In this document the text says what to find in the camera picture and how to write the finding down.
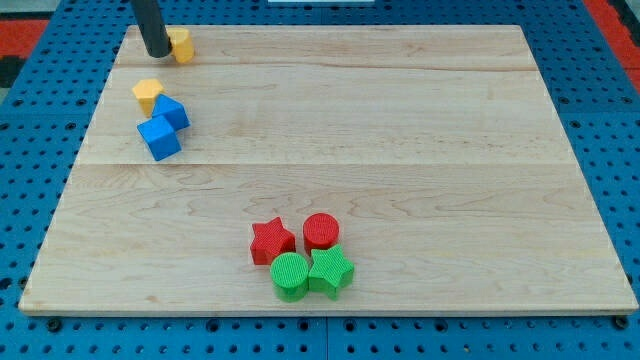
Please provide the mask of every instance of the wooden board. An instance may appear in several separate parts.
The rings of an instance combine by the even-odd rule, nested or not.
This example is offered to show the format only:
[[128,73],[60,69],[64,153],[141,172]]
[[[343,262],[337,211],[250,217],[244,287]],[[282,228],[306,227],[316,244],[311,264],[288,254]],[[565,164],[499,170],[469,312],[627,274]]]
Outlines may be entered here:
[[[26,286],[29,315],[486,316],[638,306],[515,26],[193,27],[195,61],[127,32]],[[192,126],[156,163],[131,87]],[[333,302],[283,303],[251,224],[336,216]]]

